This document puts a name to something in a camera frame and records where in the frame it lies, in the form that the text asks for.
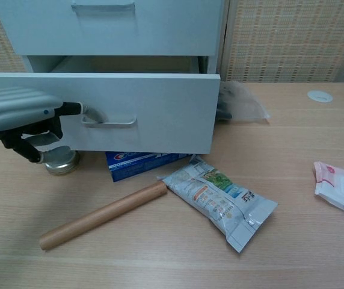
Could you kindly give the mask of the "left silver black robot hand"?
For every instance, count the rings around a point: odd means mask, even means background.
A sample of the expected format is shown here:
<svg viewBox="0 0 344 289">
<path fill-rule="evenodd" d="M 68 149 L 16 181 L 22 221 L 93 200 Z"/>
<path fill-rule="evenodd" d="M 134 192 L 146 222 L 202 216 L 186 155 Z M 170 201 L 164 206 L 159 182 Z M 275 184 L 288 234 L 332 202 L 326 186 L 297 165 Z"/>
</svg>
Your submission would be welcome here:
<svg viewBox="0 0 344 289">
<path fill-rule="evenodd" d="M 60 146 L 39 151 L 63 137 L 62 116 L 85 115 L 96 123 L 106 117 L 100 111 L 81 102 L 64 102 L 61 98 L 36 89 L 10 87 L 0 89 L 0 141 L 7 149 L 32 163 L 62 163 L 70 161 L 75 151 Z"/>
</svg>

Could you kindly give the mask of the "short silver drawer handle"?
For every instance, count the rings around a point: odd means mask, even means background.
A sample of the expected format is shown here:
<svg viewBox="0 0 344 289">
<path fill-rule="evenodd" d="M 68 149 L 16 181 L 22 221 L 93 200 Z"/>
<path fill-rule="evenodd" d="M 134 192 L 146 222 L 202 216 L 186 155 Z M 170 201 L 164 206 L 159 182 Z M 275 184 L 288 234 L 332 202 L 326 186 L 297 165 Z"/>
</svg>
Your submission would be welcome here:
<svg viewBox="0 0 344 289">
<path fill-rule="evenodd" d="M 97 122 L 91 120 L 87 117 L 83 117 L 81 123 L 88 128 L 128 128 L 134 126 L 137 122 L 137 118 L 131 118 L 128 120 L 122 120 L 118 122 L 106 121 L 106 122 Z"/>
</svg>

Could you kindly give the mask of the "white drawer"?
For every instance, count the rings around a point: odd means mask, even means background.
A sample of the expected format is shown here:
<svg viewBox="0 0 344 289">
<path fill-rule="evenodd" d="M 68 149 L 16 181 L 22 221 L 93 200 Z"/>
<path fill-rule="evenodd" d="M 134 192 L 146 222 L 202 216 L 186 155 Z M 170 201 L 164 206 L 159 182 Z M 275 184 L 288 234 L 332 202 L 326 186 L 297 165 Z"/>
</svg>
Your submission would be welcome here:
<svg viewBox="0 0 344 289">
<path fill-rule="evenodd" d="M 61 119 L 61 146 L 77 151 L 207 154 L 220 76 L 198 57 L 69 56 L 50 72 L 0 72 L 0 89 L 29 87 L 81 102 L 106 121 L 136 117 L 128 128 L 88 128 L 82 115 Z"/>
</svg>

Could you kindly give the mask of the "round metal tin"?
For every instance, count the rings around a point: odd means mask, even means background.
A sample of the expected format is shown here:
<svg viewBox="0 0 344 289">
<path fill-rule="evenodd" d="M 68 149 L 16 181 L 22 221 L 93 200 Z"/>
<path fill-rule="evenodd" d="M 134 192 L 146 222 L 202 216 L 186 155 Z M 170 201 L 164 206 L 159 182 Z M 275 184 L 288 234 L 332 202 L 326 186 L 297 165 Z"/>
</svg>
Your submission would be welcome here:
<svg viewBox="0 0 344 289">
<path fill-rule="evenodd" d="M 46 170 L 53 175 L 65 175 L 76 169 L 80 161 L 78 151 L 68 146 L 51 149 L 43 154 Z"/>
</svg>

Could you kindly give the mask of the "blue Crest toothpaste box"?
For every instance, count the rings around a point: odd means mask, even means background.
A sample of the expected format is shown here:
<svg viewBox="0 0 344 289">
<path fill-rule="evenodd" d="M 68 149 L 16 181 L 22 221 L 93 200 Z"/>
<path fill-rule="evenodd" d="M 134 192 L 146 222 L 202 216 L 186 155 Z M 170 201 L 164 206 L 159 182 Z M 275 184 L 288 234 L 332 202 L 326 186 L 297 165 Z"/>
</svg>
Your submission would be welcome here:
<svg viewBox="0 0 344 289">
<path fill-rule="evenodd" d="M 191 156 L 191 154 L 162 154 L 150 152 L 105 152 L 114 182 L 155 169 Z"/>
</svg>

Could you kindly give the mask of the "wooden rolling pin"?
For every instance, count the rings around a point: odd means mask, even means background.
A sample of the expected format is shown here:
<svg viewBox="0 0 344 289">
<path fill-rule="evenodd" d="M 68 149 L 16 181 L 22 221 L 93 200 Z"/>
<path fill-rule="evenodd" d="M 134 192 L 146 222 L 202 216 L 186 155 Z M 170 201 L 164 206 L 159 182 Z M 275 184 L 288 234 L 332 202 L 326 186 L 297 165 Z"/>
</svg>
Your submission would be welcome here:
<svg viewBox="0 0 344 289">
<path fill-rule="evenodd" d="M 51 250 L 166 193 L 167 186 L 158 181 L 43 234 L 39 239 L 40 248 Z"/>
</svg>

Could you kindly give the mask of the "silver printed snack bag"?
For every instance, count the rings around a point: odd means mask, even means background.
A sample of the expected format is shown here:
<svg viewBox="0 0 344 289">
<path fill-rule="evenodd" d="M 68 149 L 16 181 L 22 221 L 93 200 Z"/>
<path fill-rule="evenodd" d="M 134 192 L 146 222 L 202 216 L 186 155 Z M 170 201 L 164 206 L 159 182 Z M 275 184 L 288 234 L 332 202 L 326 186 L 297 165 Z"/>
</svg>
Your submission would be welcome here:
<svg viewBox="0 0 344 289">
<path fill-rule="evenodd" d="M 161 180 L 206 216 L 239 253 L 278 206 L 275 201 L 235 184 L 197 155 Z"/>
</svg>

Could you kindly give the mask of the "clear plastic bag dark contents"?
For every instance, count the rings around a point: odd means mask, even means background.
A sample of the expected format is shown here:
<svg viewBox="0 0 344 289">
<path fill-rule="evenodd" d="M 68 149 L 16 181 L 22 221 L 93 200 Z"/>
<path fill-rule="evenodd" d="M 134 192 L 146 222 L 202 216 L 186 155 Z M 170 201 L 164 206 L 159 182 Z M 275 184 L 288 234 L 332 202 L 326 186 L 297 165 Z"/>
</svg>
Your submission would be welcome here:
<svg viewBox="0 0 344 289">
<path fill-rule="evenodd" d="M 216 120 L 228 122 L 263 122 L 269 113 L 255 95 L 241 82 L 221 81 Z"/>
</svg>

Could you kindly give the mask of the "white round desk grommet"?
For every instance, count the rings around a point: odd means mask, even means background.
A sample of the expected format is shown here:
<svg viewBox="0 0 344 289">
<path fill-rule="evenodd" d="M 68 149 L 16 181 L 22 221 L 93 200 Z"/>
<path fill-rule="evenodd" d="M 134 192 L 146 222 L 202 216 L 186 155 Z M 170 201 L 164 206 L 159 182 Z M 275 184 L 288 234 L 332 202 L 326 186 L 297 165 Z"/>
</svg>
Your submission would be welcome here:
<svg viewBox="0 0 344 289">
<path fill-rule="evenodd" d="M 320 103 L 329 103 L 333 101 L 332 95 L 322 90 L 308 91 L 307 96 L 311 100 L 320 102 Z"/>
</svg>

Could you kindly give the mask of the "pink wet wipes pack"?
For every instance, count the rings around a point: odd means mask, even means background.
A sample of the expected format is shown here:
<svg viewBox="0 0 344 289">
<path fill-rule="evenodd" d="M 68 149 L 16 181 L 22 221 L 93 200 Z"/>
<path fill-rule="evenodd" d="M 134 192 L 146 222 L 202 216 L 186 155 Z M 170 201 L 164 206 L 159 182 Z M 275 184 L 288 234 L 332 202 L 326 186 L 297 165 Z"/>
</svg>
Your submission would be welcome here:
<svg viewBox="0 0 344 289">
<path fill-rule="evenodd" d="M 314 162 L 315 195 L 344 211 L 344 169 Z"/>
</svg>

